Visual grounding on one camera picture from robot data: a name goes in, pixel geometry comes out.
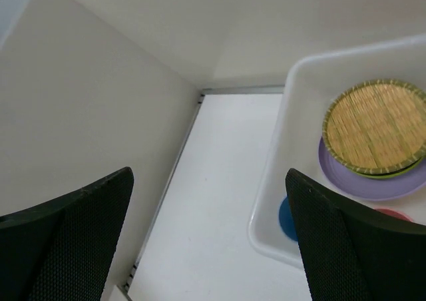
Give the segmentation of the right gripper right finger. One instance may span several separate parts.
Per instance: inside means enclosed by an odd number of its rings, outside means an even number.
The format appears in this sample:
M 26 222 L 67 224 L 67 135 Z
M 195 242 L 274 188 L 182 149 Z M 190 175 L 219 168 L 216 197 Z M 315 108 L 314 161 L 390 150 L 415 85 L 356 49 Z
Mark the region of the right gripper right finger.
M 424 300 L 425 226 L 291 168 L 286 192 L 312 300 Z

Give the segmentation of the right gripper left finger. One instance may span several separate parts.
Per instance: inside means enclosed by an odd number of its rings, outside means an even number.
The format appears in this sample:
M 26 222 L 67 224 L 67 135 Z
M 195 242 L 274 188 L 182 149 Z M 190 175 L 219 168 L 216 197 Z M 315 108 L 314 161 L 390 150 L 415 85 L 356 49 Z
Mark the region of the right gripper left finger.
M 1 217 L 2 300 L 100 300 L 134 186 L 124 167 Z

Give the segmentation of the pink plastic cup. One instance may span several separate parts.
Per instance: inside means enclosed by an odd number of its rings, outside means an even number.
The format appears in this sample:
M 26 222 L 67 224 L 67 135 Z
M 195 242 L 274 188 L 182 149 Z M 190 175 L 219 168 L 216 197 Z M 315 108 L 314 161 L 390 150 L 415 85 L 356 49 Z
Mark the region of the pink plastic cup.
M 376 208 L 375 210 L 382 213 L 382 214 L 391 216 L 393 218 L 405 220 L 407 222 L 413 222 L 413 219 L 410 216 L 407 216 L 406 214 L 399 212 L 399 211 L 396 211 L 396 210 L 392 210 L 392 209 L 389 209 L 389 208 Z

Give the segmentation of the blue plastic cup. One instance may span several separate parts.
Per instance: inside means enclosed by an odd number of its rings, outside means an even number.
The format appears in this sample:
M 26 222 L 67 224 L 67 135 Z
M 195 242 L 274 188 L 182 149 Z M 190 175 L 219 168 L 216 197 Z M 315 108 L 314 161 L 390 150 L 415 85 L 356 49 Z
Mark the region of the blue plastic cup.
M 288 201 L 288 197 L 285 197 L 280 205 L 278 212 L 278 221 L 280 224 L 280 228 L 283 233 L 294 242 L 298 241 L 298 237 L 296 234 L 296 229 L 294 226 L 294 221 L 292 218 L 292 213 L 290 210 L 290 204 Z

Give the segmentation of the purple plastic plate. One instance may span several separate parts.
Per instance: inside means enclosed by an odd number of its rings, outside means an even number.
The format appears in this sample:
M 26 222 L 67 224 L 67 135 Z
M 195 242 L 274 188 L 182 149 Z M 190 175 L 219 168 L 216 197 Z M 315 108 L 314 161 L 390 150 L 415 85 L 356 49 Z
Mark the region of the purple plastic plate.
M 355 174 L 338 163 L 322 140 L 319 141 L 318 159 L 325 177 L 336 188 L 360 199 L 391 200 L 412 194 L 425 186 L 425 160 L 398 176 L 374 179 Z

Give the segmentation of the green plastic plate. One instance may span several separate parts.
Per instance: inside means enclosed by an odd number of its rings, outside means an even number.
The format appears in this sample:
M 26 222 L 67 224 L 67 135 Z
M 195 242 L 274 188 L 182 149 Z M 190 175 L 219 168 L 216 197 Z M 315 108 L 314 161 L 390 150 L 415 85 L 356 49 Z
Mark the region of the green plastic plate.
M 414 168 L 416 168 L 417 166 L 419 166 L 421 164 L 421 162 L 423 161 L 423 157 L 420 158 L 418 161 L 414 162 L 413 164 L 402 168 L 398 171 L 394 171 L 394 172 L 388 172 L 388 173 L 383 173 L 383 174 L 367 174 L 367 173 L 361 173 L 361 172 L 355 172 L 355 174 L 359 175 L 359 176 L 363 176 L 366 178 L 371 178 L 371 179 L 387 179 L 387 178 L 394 178 L 396 176 L 400 176 L 402 174 L 405 174 L 411 170 L 413 170 Z

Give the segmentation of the round bamboo tray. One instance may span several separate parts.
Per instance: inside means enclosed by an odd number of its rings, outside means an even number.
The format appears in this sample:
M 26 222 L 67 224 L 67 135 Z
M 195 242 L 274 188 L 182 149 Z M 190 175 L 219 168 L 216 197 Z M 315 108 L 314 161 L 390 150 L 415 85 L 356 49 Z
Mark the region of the round bamboo tray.
M 425 158 L 425 91 L 397 79 L 354 85 L 325 112 L 322 140 L 351 172 L 401 174 Z

